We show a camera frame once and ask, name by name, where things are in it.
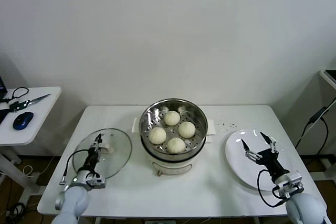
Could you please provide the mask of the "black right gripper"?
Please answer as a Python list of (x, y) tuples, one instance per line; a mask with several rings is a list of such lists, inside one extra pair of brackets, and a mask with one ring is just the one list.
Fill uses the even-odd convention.
[(278, 162), (278, 150), (276, 149), (276, 142), (263, 132), (260, 133), (265, 142), (269, 145), (268, 149), (258, 153), (251, 151), (244, 140), (241, 140), (245, 150), (245, 156), (258, 165), (263, 165), (267, 168), (271, 180), (277, 180), (282, 175), (286, 174), (286, 169)]

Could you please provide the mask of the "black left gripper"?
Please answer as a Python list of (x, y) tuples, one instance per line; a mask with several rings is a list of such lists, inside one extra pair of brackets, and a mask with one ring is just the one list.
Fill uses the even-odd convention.
[(84, 162), (83, 169), (94, 171), (97, 163), (99, 162), (99, 148), (102, 143), (102, 134), (99, 133), (95, 141), (91, 144), (88, 150), (88, 156)]

